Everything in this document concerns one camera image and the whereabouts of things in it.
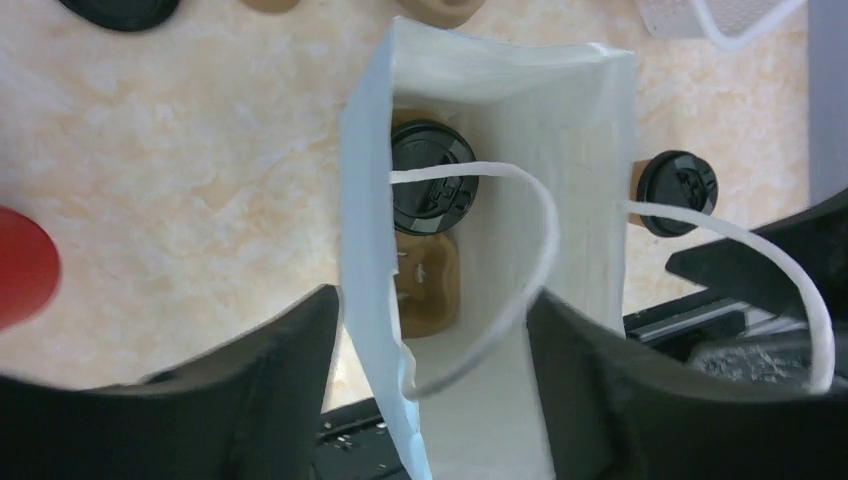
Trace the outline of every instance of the white plastic basket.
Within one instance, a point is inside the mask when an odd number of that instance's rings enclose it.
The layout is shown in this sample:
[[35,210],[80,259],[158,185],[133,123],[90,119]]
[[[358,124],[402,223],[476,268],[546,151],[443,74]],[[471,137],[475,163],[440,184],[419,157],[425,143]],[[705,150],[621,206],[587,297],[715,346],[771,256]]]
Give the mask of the white plastic basket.
[[806,0],[636,0],[651,35],[708,37],[738,50],[774,28]]

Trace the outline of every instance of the beige marble surface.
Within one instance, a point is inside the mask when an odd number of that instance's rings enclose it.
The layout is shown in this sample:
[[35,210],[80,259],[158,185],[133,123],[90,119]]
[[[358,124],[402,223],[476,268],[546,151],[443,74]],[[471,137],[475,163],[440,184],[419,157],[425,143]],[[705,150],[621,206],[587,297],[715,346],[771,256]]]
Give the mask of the beige marble surface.
[[[183,0],[148,34],[52,0],[0,2],[0,204],[44,226],[65,275],[0,369],[80,388],[132,382],[337,281],[336,115],[389,0],[302,0],[264,16]],[[716,215],[746,226],[806,203],[806,16],[738,53],[650,38],[631,0],[489,0],[461,31],[636,51],[640,156],[685,148],[718,171]],[[693,290],[668,255],[712,238],[628,232],[625,310]],[[368,395],[342,337],[328,406]]]

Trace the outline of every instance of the gray surface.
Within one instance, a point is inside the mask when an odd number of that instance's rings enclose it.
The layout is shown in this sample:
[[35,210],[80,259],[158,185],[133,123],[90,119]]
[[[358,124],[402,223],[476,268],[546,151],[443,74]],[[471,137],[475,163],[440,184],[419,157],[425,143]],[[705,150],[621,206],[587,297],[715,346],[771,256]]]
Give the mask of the gray surface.
[[810,201],[848,187],[848,1],[810,0]]

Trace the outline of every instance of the black lid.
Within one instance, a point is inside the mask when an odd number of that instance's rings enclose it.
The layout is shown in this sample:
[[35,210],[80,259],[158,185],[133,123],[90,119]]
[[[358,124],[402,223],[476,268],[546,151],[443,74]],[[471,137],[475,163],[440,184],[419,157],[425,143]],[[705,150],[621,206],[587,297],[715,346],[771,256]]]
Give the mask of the black lid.
[[[452,128],[413,120],[392,129],[392,169],[414,170],[476,161],[474,152]],[[479,179],[448,177],[392,186],[395,228],[410,235],[435,235],[465,216]]]
[[[689,152],[669,150],[648,163],[636,187],[636,200],[691,208],[711,215],[718,201],[715,172],[704,159]],[[696,227],[658,217],[641,217],[651,233],[679,237]]]
[[59,0],[89,22],[119,32],[140,32],[164,22],[180,0]]

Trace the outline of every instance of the countertop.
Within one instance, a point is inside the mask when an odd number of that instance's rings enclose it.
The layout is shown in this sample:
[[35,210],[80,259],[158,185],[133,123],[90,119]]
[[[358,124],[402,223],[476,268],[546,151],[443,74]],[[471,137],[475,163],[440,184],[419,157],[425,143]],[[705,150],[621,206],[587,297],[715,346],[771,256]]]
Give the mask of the countertop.
[[[161,28],[120,35],[56,1],[0,4],[0,204],[41,224],[64,268],[50,306],[0,333],[0,369],[133,382],[337,283],[337,114],[399,14],[183,0]],[[805,207],[806,10],[736,53],[651,38],[632,0],[489,0],[459,30],[635,51],[640,158],[708,159],[715,215],[744,226]],[[694,291],[663,265],[712,238],[629,227],[625,311]],[[368,395],[343,334],[326,407]]]

